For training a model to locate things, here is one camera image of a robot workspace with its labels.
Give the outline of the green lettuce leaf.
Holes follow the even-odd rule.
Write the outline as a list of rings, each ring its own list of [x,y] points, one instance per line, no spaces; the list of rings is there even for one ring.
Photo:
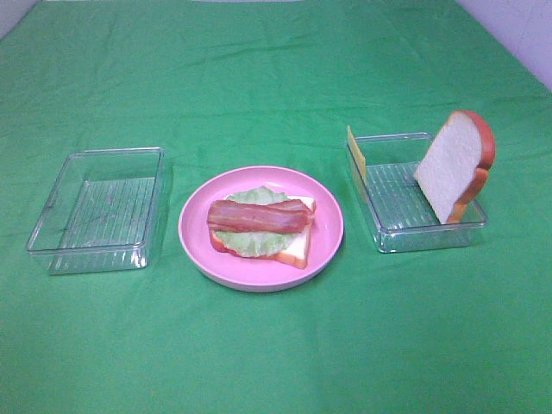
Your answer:
[[[266,186],[232,193],[227,200],[244,204],[268,205],[288,201],[284,192],[275,192]],[[241,257],[258,258],[277,254],[287,249],[297,237],[296,233],[280,234],[267,231],[231,232],[215,230],[213,235],[222,245]]]

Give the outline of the bread slice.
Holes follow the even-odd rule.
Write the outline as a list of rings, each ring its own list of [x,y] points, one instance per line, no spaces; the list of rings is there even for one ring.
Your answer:
[[[299,199],[303,203],[306,204],[308,208],[312,210],[314,213],[314,218],[310,224],[304,227],[304,229],[300,233],[296,233],[297,237],[292,241],[292,244],[285,250],[269,255],[269,256],[261,256],[258,258],[246,258],[246,259],[263,259],[263,260],[276,260],[278,262],[284,263],[286,265],[290,265],[293,267],[297,267],[300,269],[303,269],[307,265],[308,261],[308,253],[310,248],[310,237],[311,237],[311,228],[315,221],[315,212],[316,212],[316,201],[314,198],[306,197],[306,196],[288,196],[286,195],[289,200],[292,199]],[[222,243],[217,240],[217,238],[213,235],[215,229],[211,229],[208,225],[208,229],[210,232],[210,242],[212,247],[223,253],[229,253],[234,256],[241,257],[238,253],[236,253],[233,250],[229,250],[225,248]]]
[[[486,184],[495,154],[492,130],[479,114],[451,113],[414,172],[439,223],[461,221]]]

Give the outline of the bacon strip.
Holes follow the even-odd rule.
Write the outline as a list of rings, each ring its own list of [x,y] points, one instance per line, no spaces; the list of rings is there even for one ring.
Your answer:
[[[244,211],[244,210],[261,210],[261,211],[305,211],[308,214],[311,214],[314,216],[314,213],[310,208],[306,206],[305,203],[303,203],[299,199],[292,199],[288,201],[278,202],[275,204],[268,204],[268,205],[259,205],[259,204],[244,204],[244,203],[237,203],[235,201],[230,200],[217,200],[216,202],[213,202],[210,206],[208,215],[214,213],[215,215],[228,215],[232,213],[236,213],[237,211]]]
[[[231,232],[300,233],[314,216],[305,211],[244,210],[228,215],[208,215],[211,229]]]

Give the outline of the pink round plate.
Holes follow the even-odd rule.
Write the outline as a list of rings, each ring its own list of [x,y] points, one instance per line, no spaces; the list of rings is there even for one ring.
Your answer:
[[[239,258],[217,252],[211,246],[206,224],[210,204],[260,185],[288,196],[315,199],[316,215],[306,268],[298,269],[275,260]],[[344,223],[333,194],[312,177],[281,166],[245,166],[224,172],[195,190],[180,213],[178,231],[188,257],[208,278],[246,292],[276,292],[304,283],[330,263],[341,245]]]

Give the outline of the yellow cheese slice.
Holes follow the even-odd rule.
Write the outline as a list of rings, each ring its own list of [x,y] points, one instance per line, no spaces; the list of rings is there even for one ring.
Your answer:
[[[350,126],[347,126],[347,132],[348,132],[348,147],[349,147],[350,153],[353,156],[353,160],[360,174],[361,181],[365,184],[367,182],[366,158],[363,155],[362,151],[360,150],[360,147],[357,143],[357,140]]]

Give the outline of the right clear plastic tray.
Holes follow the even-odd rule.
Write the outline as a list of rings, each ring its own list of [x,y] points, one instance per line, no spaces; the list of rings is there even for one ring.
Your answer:
[[[376,248],[384,254],[462,248],[480,241],[487,215],[476,200],[457,224],[441,224],[414,172],[433,136],[427,132],[356,136],[366,158],[367,182],[361,181],[346,150],[350,176]]]

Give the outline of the clear plastic tray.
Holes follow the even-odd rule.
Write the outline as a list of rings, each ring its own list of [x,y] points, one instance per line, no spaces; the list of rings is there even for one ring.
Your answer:
[[[361,181],[346,150],[350,176],[376,248],[384,254],[462,248],[480,241],[487,215],[476,200],[457,224],[441,224],[414,172],[433,136],[427,132],[356,136],[366,158],[367,182]]]
[[[161,147],[69,154],[26,250],[51,275],[148,265],[164,186]]]

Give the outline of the green tablecloth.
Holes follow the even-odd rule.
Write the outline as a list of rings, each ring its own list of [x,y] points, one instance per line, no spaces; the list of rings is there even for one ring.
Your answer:
[[[379,253],[347,132],[497,143],[468,248]],[[65,157],[165,149],[148,267],[49,276],[25,245]],[[334,193],[340,250],[274,294],[206,279],[179,213],[245,165]],[[454,1],[42,2],[1,43],[4,413],[548,413],[551,95]]]

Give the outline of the left clear plastic tray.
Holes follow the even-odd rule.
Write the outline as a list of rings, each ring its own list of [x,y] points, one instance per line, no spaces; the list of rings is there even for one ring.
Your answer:
[[[69,154],[26,250],[51,275],[148,265],[164,186],[161,147]]]

